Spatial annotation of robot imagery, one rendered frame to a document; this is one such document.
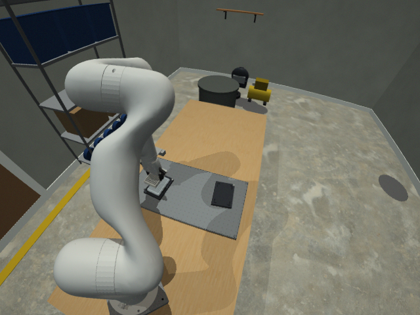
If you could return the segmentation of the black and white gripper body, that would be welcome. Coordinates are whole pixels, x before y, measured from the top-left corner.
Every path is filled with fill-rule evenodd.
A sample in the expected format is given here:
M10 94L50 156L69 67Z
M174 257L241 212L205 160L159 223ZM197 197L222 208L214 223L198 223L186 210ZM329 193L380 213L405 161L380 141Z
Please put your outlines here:
M159 175L159 168L161 167L161 163L159 162L159 159L156 158L154 161L150 163L144 163L141 161L142 167L145 171L153 174L153 175ZM162 167L161 167L162 168Z

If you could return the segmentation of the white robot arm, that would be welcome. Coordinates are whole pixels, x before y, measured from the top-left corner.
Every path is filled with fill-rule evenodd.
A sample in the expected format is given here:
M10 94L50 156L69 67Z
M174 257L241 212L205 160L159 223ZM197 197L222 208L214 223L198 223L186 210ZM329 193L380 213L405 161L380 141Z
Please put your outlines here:
M109 299L122 315L143 313L156 299L164 263L140 206L140 158L150 163L166 154L152 134L171 115L175 90L142 58L81 62L67 73L65 90L80 108L127 115L96 145L90 165L93 206L122 239L67 243L55 259L54 280L69 295Z

